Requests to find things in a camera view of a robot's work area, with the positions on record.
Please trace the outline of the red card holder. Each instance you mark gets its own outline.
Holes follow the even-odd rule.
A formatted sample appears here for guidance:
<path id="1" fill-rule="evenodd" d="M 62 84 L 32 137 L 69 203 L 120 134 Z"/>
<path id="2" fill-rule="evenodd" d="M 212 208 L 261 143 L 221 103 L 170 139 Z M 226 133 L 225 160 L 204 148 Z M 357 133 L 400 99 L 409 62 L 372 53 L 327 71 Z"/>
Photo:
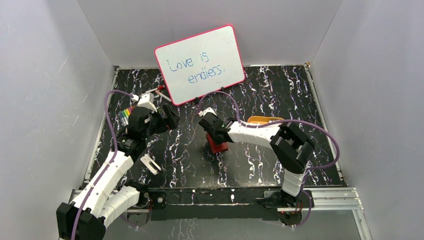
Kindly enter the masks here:
<path id="1" fill-rule="evenodd" d="M 223 153 L 229 150 L 229 145 L 226 142 L 216 144 L 208 133 L 206 134 L 206 139 L 213 154 Z"/>

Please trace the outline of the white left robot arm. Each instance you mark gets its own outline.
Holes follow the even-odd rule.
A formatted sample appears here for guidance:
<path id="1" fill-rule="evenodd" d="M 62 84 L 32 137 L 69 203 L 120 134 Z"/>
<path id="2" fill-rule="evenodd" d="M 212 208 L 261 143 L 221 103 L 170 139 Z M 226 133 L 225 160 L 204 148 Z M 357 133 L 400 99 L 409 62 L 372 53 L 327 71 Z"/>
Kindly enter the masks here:
<path id="1" fill-rule="evenodd" d="M 142 159 L 152 170 L 158 169 L 145 154 L 151 136 L 174 130 L 179 116 L 167 104 L 156 108 L 143 103 L 132 109 L 128 124 L 114 135 L 114 146 L 86 187 L 69 203 L 56 210 L 59 238 L 62 240 L 101 240 L 108 226 L 130 207 L 144 208 L 150 201 L 147 186 L 131 180 L 117 193 L 113 190 L 123 175 Z"/>

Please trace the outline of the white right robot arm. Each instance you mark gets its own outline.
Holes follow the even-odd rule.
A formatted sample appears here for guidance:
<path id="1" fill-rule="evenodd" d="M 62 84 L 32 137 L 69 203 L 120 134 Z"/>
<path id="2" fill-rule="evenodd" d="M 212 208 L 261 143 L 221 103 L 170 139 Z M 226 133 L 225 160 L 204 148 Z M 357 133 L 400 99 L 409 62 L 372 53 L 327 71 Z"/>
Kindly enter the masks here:
<path id="1" fill-rule="evenodd" d="M 222 120 L 208 112 L 199 125 L 215 145 L 248 143 L 273 150 L 284 168 L 284 180 L 280 192 L 266 193 L 261 204 L 269 208 L 295 207 L 301 201 L 302 185 L 315 144 L 296 124 L 278 121 L 252 124 L 233 118 Z"/>

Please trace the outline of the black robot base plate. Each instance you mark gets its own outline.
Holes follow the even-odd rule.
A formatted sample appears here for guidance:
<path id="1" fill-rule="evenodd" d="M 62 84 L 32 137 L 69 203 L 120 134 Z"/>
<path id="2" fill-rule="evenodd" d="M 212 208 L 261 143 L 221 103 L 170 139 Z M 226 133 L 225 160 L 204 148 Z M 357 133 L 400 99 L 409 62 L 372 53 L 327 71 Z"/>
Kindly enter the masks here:
<path id="1" fill-rule="evenodd" d="M 146 214 L 151 221 L 178 219 L 262 219 L 298 225 L 315 207 L 312 192 L 284 196 L 279 186 L 221 188 L 149 188 L 143 207 L 126 216 Z"/>

